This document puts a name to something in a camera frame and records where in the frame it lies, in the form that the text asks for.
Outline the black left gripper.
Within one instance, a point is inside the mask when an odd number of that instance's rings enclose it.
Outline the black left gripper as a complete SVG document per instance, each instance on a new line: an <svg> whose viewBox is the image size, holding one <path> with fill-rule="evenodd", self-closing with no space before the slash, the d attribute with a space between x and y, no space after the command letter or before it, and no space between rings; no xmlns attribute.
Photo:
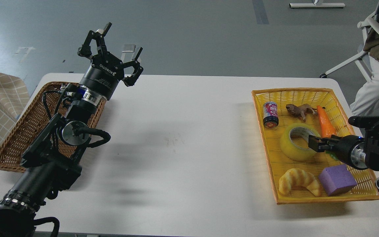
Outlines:
<svg viewBox="0 0 379 237"><path fill-rule="evenodd" d="M90 30L81 47L78 48L78 56L91 59L90 66L83 75L79 84L88 89L99 93L105 100L110 100L120 80L127 87L135 85L139 76L143 72L138 58L143 51L142 47L138 47L131 61L122 63L122 61L107 51L104 37L107 35L111 22L108 22L103 29L96 32ZM94 40L97 46L97 55L93 55L91 51L91 42ZM130 76L124 77L124 69L132 67L134 69Z"/></svg>

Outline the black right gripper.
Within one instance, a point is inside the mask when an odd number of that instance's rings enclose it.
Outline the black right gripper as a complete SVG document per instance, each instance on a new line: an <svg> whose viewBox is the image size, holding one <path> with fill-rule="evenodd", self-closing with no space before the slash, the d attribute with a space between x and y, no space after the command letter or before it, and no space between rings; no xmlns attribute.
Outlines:
<svg viewBox="0 0 379 237"><path fill-rule="evenodd" d="M321 138L314 135L308 137L308 147L315 152L333 152L336 158L352 168L361 168L361 161L357 155L353 155L353 149L361 144L361 137L348 135L339 137L331 135L329 138Z"/></svg>

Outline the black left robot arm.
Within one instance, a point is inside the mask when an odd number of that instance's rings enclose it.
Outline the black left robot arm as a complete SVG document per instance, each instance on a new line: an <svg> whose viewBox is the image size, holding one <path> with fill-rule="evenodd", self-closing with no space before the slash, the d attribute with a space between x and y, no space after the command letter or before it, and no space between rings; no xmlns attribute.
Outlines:
<svg viewBox="0 0 379 237"><path fill-rule="evenodd" d="M109 133L92 128L90 121L121 81L132 87L143 72L138 61L141 47L133 49L135 54L126 63L107 50L104 38L111 25L89 31L78 49L79 56L90 60L78 85L67 83L42 92L48 123L22 153L20 165L25 172L0 201L0 237L32 237L36 227L46 223L53 223L51 236L57 237L59 220L36 219L37 211L46 198L57 198L80 177L86 149L110 141Z"/></svg>

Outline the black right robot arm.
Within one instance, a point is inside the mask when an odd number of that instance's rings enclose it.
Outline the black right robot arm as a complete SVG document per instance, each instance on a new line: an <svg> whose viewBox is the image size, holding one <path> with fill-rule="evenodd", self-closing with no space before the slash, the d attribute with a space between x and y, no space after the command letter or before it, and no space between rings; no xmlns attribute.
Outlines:
<svg viewBox="0 0 379 237"><path fill-rule="evenodd" d="M331 135L321 138L309 135L308 146L316 152L328 152L340 162L357 170L379 171L379 117L350 117L348 123L365 130L365 136ZM379 192L379 177L375 180Z"/></svg>

